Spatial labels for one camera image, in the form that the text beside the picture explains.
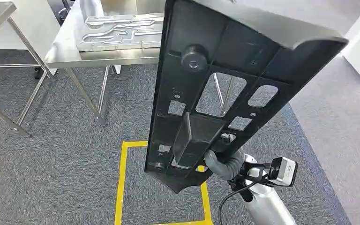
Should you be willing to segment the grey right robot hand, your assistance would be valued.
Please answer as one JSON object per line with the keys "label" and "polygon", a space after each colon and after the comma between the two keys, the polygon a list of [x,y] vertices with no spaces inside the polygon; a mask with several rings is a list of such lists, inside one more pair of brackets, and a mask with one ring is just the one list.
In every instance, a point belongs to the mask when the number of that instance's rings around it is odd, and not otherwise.
{"label": "grey right robot hand", "polygon": [[212,150],[208,150],[204,154],[206,166],[225,181],[232,180],[239,174],[244,159],[245,154],[242,147],[234,152],[224,163],[218,160],[215,152]]}

